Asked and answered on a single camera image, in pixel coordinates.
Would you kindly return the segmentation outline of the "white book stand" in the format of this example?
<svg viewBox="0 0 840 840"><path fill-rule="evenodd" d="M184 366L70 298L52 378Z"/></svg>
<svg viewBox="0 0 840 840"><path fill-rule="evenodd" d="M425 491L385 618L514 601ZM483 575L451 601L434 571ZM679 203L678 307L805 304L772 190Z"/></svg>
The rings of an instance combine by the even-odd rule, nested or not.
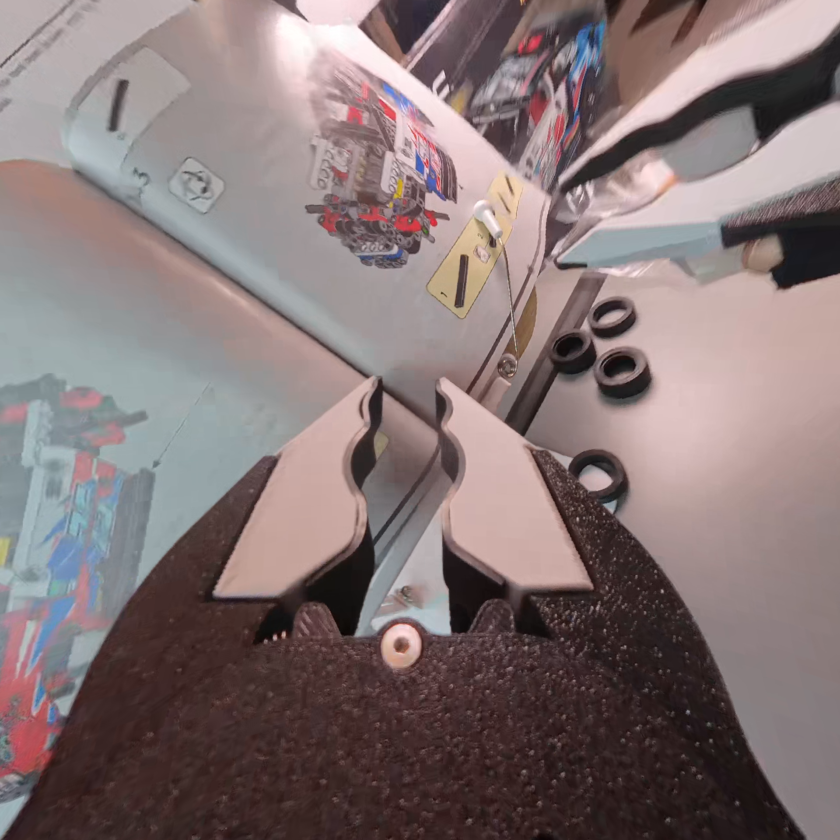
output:
<svg viewBox="0 0 840 840"><path fill-rule="evenodd" d="M512 350L504 350L496 360L489 380L477 392L479 403L490 405L495 413L518 372L519 341L512 291L510 260L503 237L489 240L503 265L509 314L497 343L508 329ZM354 632L372 637L388 623L418 621L426 630L449 634L449 595L444 578L443 515L448 479L440 464L440 443L422 468L396 510L374 536L377 560L373 581L365 595L362 614Z"/></svg>

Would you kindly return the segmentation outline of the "toy car set box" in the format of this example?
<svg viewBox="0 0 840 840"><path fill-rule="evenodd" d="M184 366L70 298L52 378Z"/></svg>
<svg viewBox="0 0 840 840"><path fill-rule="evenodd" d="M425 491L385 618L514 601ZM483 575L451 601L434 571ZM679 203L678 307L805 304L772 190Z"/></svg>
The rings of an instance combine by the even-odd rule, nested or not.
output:
<svg viewBox="0 0 840 840"><path fill-rule="evenodd" d="M606 107L607 3L411 2L407 68L551 193Z"/></svg>

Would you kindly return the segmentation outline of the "person's right hand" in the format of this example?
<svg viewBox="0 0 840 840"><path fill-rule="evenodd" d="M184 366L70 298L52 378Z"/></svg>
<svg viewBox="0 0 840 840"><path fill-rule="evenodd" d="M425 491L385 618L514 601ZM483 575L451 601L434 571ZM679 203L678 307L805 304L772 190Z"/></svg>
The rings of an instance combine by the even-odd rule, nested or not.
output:
<svg viewBox="0 0 840 840"><path fill-rule="evenodd" d="M778 235L755 239L743 247L742 266L761 274L771 273L784 262L784 248Z"/></svg>

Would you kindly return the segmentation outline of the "black toy tire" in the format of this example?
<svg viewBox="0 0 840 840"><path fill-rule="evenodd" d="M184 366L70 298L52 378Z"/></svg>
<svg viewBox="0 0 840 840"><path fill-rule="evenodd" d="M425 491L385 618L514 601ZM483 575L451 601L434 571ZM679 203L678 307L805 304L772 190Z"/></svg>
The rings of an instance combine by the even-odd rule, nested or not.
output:
<svg viewBox="0 0 840 840"><path fill-rule="evenodd" d="M630 330L637 320L634 302L627 297L609 297L597 302L588 316L594 336L615 338Z"/></svg>
<svg viewBox="0 0 840 840"><path fill-rule="evenodd" d="M629 346L610 349L598 356L594 377L601 393L614 400L641 395L653 380L646 354Z"/></svg>
<svg viewBox="0 0 840 840"><path fill-rule="evenodd" d="M554 368L562 375L578 375L590 370L596 356L592 336L579 329L560 333L549 352Z"/></svg>
<svg viewBox="0 0 840 840"><path fill-rule="evenodd" d="M582 473L594 467L609 478L609 483L603 488L588 489L590 496L601 504L609 504L621 500L629 488L626 469L621 460L613 453L604 449L587 449L572 458L567 470L582 483Z"/></svg>

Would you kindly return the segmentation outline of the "toy car instruction booklet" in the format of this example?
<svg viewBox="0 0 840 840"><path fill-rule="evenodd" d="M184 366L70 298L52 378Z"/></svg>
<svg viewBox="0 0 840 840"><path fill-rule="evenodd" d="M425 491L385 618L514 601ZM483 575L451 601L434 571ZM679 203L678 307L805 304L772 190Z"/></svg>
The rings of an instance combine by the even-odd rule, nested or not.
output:
<svg viewBox="0 0 840 840"><path fill-rule="evenodd" d="M547 199L357 29L189 2L2 162L2 835L174 543L379 376L373 550L430 459L435 383L519 349Z"/></svg>

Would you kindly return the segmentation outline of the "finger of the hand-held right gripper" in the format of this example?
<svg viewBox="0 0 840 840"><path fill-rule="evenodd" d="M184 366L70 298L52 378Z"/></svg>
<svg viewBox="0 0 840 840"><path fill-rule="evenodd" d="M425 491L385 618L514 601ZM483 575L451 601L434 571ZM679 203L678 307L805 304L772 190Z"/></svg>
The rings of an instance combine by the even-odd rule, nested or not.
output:
<svg viewBox="0 0 840 840"><path fill-rule="evenodd" d="M598 224L559 267L606 270L666 259L699 280L743 268L742 248L721 244L722 220L801 189L838 190L838 120L837 108L817 108L760 140L752 112L739 109L647 150L660 154L679 182L641 210Z"/></svg>
<svg viewBox="0 0 840 840"><path fill-rule="evenodd" d="M561 176L575 188L636 155L747 109L760 140L838 96L839 14L744 18L695 50L614 122Z"/></svg>

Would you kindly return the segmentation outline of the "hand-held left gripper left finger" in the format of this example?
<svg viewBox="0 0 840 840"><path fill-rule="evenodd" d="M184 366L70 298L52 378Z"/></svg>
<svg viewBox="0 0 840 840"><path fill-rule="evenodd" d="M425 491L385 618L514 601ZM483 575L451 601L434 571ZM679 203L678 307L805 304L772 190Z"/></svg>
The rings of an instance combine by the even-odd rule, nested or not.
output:
<svg viewBox="0 0 840 840"><path fill-rule="evenodd" d="M376 464L383 383L364 380L276 457L213 588L226 602L307 602L354 635L375 560L363 485Z"/></svg>

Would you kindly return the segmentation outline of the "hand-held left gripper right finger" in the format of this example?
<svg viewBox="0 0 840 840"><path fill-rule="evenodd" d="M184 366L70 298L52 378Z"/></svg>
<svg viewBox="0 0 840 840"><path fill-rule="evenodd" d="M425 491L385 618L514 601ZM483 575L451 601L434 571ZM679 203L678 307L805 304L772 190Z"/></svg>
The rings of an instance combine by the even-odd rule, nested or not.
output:
<svg viewBox="0 0 840 840"><path fill-rule="evenodd" d="M490 601L533 627L534 597L589 595L585 567L539 465L541 449L447 378L435 384L440 508L451 632L469 630Z"/></svg>

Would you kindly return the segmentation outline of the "grey desk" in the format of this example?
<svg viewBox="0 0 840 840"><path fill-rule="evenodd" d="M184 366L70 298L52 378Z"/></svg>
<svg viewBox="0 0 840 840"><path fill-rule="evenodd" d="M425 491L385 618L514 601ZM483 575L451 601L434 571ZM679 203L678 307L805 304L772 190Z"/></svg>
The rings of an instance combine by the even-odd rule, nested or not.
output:
<svg viewBox="0 0 840 840"><path fill-rule="evenodd" d="M807 838L838 838L838 292L837 276L607 276L598 300L630 298L637 322L601 346L645 352L651 386L615 402L561 376L527 432L623 462L619 518L688 605Z"/></svg>

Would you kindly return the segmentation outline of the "clear plastic bag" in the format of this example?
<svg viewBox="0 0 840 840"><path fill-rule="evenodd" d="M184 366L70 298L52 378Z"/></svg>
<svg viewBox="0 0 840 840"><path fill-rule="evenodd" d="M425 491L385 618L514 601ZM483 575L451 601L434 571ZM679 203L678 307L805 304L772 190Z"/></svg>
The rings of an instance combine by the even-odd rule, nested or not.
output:
<svg viewBox="0 0 840 840"><path fill-rule="evenodd" d="M547 219L544 262L561 266L562 255L598 224L641 210L678 182L665 159L647 151L612 173L558 192Z"/></svg>

